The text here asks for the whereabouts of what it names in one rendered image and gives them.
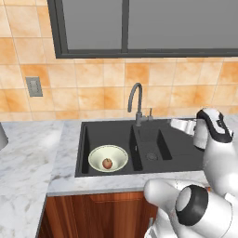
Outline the grey wall outlet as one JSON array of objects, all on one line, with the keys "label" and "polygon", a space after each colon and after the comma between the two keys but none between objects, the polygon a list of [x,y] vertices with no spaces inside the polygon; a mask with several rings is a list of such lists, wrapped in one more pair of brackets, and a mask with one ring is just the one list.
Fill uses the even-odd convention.
[{"label": "grey wall outlet", "polygon": [[42,97],[42,87],[38,76],[27,76],[26,84],[31,97]]}]

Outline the black kitchen sink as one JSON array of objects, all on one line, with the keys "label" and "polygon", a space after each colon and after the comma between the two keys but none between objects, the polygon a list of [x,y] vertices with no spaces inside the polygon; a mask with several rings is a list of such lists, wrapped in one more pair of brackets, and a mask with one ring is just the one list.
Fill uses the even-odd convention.
[{"label": "black kitchen sink", "polygon": [[[126,165],[113,172],[100,172],[89,162],[99,146],[114,145],[128,155]],[[193,146],[193,138],[170,126],[168,119],[83,122],[79,138],[75,175],[80,177],[199,171],[204,152]]]}]

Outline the wooden cabinet door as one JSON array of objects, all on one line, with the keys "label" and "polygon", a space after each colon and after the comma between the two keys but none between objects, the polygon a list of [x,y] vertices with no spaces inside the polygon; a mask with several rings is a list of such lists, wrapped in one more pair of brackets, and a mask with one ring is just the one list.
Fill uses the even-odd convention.
[{"label": "wooden cabinet door", "polygon": [[143,238],[156,213],[143,192],[47,197],[37,238]]}]

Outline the grey round appliance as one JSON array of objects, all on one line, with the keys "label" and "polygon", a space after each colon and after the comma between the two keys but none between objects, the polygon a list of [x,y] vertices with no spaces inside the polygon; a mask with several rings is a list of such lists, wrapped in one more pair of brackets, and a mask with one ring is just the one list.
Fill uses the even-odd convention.
[{"label": "grey round appliance", "polygon": [[6,132],[4,128],[2,127],[2,124],[0,123],[0,151],[4,149],[8,144],[8,137],[6,135]]}]

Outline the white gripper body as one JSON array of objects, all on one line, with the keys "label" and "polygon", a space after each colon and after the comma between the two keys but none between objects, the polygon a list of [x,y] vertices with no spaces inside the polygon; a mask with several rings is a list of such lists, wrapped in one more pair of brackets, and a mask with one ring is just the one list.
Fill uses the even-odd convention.
[{"label": "white gripper body", "polygon": [[194,120],[181,120],[173,118],[170,121],[170,126],[184,132],[187,135],[193,136],[196,122]]}]

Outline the dark framed window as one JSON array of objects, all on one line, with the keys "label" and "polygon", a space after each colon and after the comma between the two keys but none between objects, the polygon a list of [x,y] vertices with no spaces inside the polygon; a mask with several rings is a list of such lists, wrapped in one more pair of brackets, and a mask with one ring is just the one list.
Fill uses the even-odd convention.
[{"label": "dark framed window", "polygon": [[238,57],[238,0],[47,0],[58,59]]}]

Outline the cream bowl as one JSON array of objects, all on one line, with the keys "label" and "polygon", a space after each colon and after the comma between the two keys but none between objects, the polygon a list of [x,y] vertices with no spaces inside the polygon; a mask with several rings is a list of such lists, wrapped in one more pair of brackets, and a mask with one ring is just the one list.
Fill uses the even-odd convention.
[{"label": "cream bowl", "polygon": [[[102,165],[103,160],[106,158],[112,160],[112,167],[110,169],[106,169]],[[128,154],[119,146],[102,145],[88,155],[88,162],[97,171],[112,173],[122,169],[127,164]]]}]

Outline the dark grey sink faucet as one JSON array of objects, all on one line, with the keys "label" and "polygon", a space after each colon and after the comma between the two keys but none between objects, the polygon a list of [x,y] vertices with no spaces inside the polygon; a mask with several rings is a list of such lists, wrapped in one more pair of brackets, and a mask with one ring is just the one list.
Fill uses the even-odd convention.
[{"label": "dark grey sink faucet", "polygon": [[152,109],[150,109],[149,115],[144,116],[141,111],[141,105],[142,105],[142,85],[141,83],[135,83],[130,91],[130,95],[128,98],[128,104],[127,104],[127,111],[131,112],[132,111],[132,102],[133,98],[135,95],[136,90],[139,91],[139,98],[138,98],[138,109],[136,112],[136,126],[141,126],[143,122],[146,121],[152,121],[153,116],[152,116]]}]

